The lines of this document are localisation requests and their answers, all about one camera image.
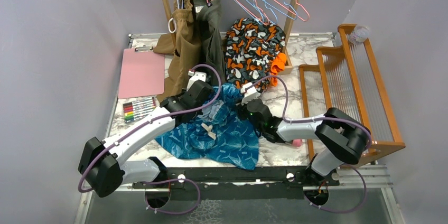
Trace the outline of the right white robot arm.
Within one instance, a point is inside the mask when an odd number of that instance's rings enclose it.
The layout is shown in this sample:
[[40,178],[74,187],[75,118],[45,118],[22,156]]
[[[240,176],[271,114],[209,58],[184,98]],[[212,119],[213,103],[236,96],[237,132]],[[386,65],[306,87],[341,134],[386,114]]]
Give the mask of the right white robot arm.
[[320,140],[326,149],[315,154],[305,169],[303,179],[318,185],[336,168],[359,163],[361,154],[371,143],[371,132],[343,111],[331,107],[326,113],[301,120],[273,116],[260,99],[237,104],[241,120],[248,120],[257,136],[271,143],[296,139]]

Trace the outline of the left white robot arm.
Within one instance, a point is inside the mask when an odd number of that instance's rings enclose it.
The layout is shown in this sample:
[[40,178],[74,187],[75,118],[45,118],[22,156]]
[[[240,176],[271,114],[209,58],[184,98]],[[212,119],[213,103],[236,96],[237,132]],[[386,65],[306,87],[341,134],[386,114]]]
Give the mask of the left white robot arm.
[[156,188],[162,186],[166,173],[159,159],[131,161],[130,157],[155,138],[192,121],[202,105],[211,104],[211,97],[215,96],[212,86],[195,81],[181,94],[165,98],[145,118],[121,134],[103,140],[92,137],[86,141],[78,165],[79,192],[94,191],[104,198],[127,183],[148,182]]

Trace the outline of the blue patterned shorts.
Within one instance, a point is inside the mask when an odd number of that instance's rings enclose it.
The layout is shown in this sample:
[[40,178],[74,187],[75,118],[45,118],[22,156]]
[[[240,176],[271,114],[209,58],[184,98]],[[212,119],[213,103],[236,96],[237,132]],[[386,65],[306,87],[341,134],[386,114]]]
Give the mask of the blue patterned shorts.
[[155,140],[178,159],[205,158],[253,170],[259,157],[259,138],[253,125],[237,115],[240,90],[231,83],[214,90],[219,97],[201,115]]

